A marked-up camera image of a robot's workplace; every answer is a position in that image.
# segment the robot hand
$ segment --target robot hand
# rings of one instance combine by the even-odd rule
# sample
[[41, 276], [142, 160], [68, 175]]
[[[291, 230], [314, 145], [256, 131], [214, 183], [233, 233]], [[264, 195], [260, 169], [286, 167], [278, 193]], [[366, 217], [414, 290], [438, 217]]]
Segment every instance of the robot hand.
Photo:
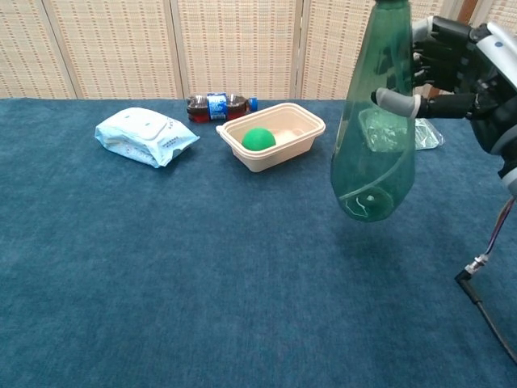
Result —
[[414, 24], [413, 52], [414, 86], [451, 94], [425, 99], [380, 88], [372, 101], [400, 116], [467, 118], [481, 148], [502, 156], [499, 175], [517, 197], [517, 41], [495, 23], [472, 28], [431, 16]]

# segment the plastic bottle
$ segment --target plastic bottle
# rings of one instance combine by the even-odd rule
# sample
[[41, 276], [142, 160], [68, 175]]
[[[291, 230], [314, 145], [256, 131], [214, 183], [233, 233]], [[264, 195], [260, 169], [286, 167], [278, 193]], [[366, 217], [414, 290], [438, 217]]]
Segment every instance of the plastic bottle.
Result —
[[371, 94], [387, 87], [411, 95], [408, 0], [376, 0], [352, 75], [331, 161], [341, 208], [360, 221], [389, 217], [414, 182], [414, 120], [377, 107]]
[[188, 119], [196, 123], [210, 120], [233, 120], [244, 116], [248, 111], [255, 112], [257, 99], [246, 99], [241, 95], [226, 93], [208, 93], [193, 95], [187, 99]]

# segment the black wire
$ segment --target black wire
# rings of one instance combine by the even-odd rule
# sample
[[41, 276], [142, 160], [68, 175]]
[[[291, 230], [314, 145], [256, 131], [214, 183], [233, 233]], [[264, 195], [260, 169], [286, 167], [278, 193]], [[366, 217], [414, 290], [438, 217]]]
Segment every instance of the black wire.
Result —
[[508, 356], [510, 356], [511, 360], [514, 361], [517, 365], [517, 354], [515, 354], [515, 352], [510, 348], [510, 345], [507, 343], [507, 341], [502, 337], [501, 333], [499, 333], [498, 328], [495, 326], [494, 322], [486, 312], [482, 302], [478, 301], [475, 303], [475, 305], [481, 311], [481, 315], [483, 315], [483, 318], [485, 319], [486, 323], [488, 323], [490, 330], [494, 333], [494, 335], [496, 336], [496, 338], [498, 339], [499, 343], [502, 345]]

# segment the blue label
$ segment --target blue label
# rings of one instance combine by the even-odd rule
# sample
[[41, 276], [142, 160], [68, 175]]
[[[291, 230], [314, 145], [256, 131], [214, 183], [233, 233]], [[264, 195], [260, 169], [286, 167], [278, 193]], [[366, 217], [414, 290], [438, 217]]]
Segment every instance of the blue label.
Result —
[[208, 93], [208, 114], [210, 120], [223, 120], [226, 118], [228, 107], [226, 106], [226, 93]]

